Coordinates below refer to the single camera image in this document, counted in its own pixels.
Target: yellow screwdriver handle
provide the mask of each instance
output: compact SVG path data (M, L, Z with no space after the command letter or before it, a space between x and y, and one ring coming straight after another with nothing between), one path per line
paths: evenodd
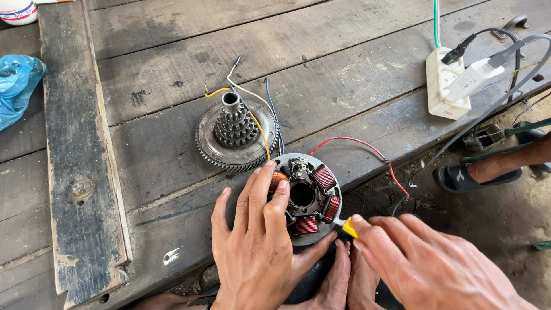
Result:
M356 231L354 230L354 226L352 226L352 217L349 217L346 221L344 221L343 225L343 231L352 237L358 239L358 235L356 234Z

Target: bolt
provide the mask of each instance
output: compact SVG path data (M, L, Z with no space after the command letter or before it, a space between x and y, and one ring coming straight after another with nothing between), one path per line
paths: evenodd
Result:
M93 189L94 186L90 181L78 181L72 186L73 195L76 197L87 196Z

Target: blue plastic bag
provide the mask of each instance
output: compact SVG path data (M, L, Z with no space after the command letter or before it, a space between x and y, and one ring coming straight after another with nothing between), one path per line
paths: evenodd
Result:
M45 71L46 65L38 58L24 55L0 58L0 131L21 118Z

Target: red wire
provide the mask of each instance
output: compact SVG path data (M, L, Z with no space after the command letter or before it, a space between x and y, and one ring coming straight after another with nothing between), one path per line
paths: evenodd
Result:
M310 153L310 156L312 156L312 154L314 154L314 152L316 152L320 147L322 147L325 143L331 141L331 140L335 140L335 139L345 139L345 140L352 140L352 141L356 141L356 142L360 142L364 145L367 145L369 146L375 153L377 153L383 161L385 161L386 163L388 163L388 168L390 170L390 175L392 176L392 179L394 180L394 183L396 183L396 185L398 185L398 187L402 190L402 192L404 192L404 194L406 195L406 200L409 199L409 194L408 192L400 185L400 182L398 182L398 180L396 180L396 177L394 176L394 171L392 171L392 164L390 163L390 161L388 159L386 159L386 157L381 153L379 152L378 149L376 149L374 146L372 146L371 144L367 143L367 142L364 142L362 140L358 140L358 139L354 139L354 138L349 138L349 137L332 137L332 138L329 138L323 142L320 143L320 145L318 145L311 153Z

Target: screwdriver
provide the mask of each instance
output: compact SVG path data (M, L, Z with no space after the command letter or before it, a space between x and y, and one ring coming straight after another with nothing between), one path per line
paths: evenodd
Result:
M342 226L343 228L343 231L349 235L351 235L352 237L358 239L358 235L356 234L356 231L354 230L354 226L352 226L352 216L349 217L348 219L345 220L341 220L340 218L335 218L333 220L333 223L339 225L339 226Z

